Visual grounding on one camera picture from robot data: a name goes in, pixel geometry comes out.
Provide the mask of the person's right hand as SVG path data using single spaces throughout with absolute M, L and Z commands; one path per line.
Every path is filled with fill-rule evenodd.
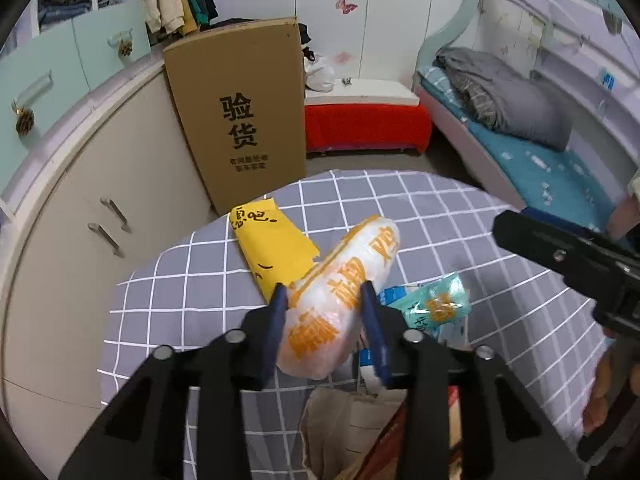
M 597 365 L 589 401 L 582 411 L 582 431 L 584 434 L 591 434 L 601 427 L 608 416 L 606 395 L 612 386 L 612 344 L 615 341 L 616 333 L 608 328 L 605 328 L 603 333 L 608 341 L 608 350 L 603 353 Z

